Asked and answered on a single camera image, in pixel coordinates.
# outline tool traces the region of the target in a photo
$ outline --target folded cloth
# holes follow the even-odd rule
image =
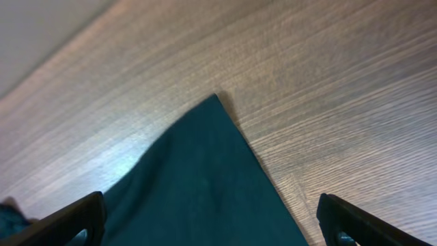
[[[104,194],[103,245],[307,245],[213,95]]]

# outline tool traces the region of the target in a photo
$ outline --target dark green fabric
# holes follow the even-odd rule
[[[307,245],[213,95],[104,195],[103,245]]]

